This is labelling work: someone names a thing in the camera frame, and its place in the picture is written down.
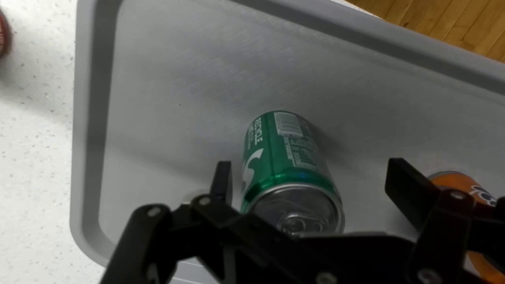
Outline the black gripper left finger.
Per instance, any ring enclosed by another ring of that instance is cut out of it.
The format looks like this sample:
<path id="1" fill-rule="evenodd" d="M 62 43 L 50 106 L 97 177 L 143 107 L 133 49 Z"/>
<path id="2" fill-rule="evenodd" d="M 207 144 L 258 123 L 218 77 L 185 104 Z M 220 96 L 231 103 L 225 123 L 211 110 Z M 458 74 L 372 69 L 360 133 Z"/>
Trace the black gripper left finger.
<path id="1" fill-rule="evenodd" d="M 171 210 L 136 208 L 100 284 L 170 284 L 196 257 L 220 284 L 285 284 L 293 267 L 275 249 L 282 235 L 231 207 L 233 164 L 220 161 L 207 194 Z"/>

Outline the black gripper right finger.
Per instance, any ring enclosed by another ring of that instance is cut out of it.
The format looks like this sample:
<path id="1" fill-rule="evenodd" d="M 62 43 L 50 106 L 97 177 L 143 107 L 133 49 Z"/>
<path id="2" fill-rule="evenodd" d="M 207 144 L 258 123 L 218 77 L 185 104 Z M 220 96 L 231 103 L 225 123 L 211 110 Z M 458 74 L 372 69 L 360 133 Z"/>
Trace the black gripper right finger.
<path id="1" fill-rule="evenodd" d="M 386 193 L 419 238 L 406 262 L 409 284 L 504 284 L 504 199 L 485 205 L 443 189 L 405 158 L 390 158 Z"/>

